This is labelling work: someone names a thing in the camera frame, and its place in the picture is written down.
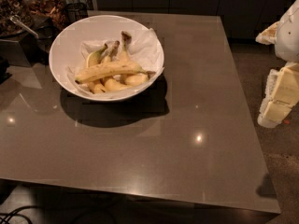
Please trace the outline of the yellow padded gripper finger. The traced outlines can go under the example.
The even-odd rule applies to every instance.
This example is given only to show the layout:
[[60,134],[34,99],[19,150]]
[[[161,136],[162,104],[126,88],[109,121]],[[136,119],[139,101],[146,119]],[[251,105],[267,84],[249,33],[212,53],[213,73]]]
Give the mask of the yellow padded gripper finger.
[[286,63],[279,71],[271,69],[266,80],[258,124],[277,127],[299,102],[299,63]]
[[255,41],[264,45],[275,44],[277,41],[277,28],[278,22],[276,21],[261,33],[259,33],[256,36]]

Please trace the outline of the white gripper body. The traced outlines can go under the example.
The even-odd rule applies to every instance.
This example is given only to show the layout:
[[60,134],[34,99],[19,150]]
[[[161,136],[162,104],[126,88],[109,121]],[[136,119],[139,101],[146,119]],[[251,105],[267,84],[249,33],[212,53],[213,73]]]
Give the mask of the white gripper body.
[[299,62],[299,0],[295,0],[278,22],[275,53],[284,61]]

